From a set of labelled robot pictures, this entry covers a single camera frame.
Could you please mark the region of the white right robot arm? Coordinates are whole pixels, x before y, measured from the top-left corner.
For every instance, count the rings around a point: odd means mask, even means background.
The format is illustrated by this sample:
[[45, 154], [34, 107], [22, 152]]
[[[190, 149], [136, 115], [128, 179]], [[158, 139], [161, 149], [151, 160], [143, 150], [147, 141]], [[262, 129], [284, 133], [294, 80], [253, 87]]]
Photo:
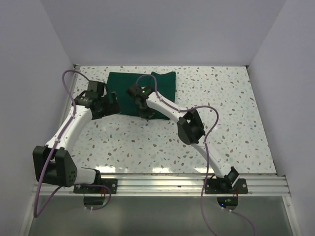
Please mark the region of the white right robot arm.
[[234, 167], [223, 160], [217, 149], [208, 144], [210, 132], [206, 132], [201, 117], [197, 111], [198, 106], [184, 109], [162, 96], [157, 89], [151, 86], [141, 88], [132, 85], [126, 93], [138, 106], [140, 117], [150, 118], [155, 111], [162, 113], [177, 124], [179, 139], [186, 145], [194, 147], [207, 161], [216, 175], [214, 186], [230, 193], [237, 187], [239, 173]]

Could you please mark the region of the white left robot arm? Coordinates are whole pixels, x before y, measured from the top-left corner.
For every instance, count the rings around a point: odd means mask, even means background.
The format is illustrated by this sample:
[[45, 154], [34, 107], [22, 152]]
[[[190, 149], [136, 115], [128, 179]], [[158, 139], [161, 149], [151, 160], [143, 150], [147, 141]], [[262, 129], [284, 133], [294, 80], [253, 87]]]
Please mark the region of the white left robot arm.
[[106, 84], [89, 81], [87, 90], [75, 99], [66, 120], [44, 146], [32, 152], [36, 180], [56, 186], [84, 184], [91, 193], [101, 190], [98, 170], [77, 167], [71, 152], [86, 125], [97, 119], [120, 113], [114, 92], [106, 92]]

